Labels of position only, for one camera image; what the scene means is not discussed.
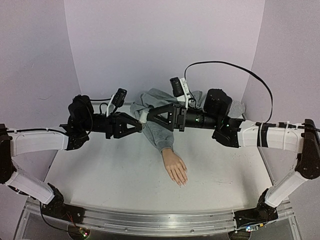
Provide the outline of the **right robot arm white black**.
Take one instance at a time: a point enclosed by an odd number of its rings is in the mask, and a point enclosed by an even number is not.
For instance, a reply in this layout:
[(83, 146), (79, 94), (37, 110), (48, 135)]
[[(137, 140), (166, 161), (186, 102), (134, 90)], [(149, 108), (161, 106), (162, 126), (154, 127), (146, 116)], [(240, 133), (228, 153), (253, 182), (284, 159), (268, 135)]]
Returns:
[(296, 166), (261, 194), (256, 207), (234, 213), (236, 228), (249, 229), (277, 220), (280, 203), (303, 183), (320, 176), (320, 130), (311, 119), (291, 124), (230, 118), (227, 114), (230, 106), (231, 98), (221, 89), (210, 89), (203, 109), (171, 103), (143, 111), (140, 120), (157, 123), (170, 131), (213, 129), (212, 138), (225, 147), (261, 147), (295, 152)]

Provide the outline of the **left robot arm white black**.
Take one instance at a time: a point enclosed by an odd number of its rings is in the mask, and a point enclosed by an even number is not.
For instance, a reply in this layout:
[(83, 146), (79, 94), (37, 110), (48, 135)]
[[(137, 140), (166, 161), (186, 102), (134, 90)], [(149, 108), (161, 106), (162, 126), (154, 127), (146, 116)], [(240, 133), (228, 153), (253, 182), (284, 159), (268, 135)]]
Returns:
[(124, 104), (124, 94), (112, 96), (114, 110), (95, 113), (87, 95), (77, 95), (68, 106), (69, 118), (63, 131), (51, 128), (8, 129), (0, 126), (0, 183), (10, 189), (38, 200), (42, 212), (57, 219), (81, 214), (82, 209), (65, 204), (63, 194), (51, 183), (45, 183), (20, 168), (13, 158), (33, 152), (81, 148), (90, 133), (103, 133), (106, 139), (120, 139), (140, 132), (142, 123), (117, 109)]

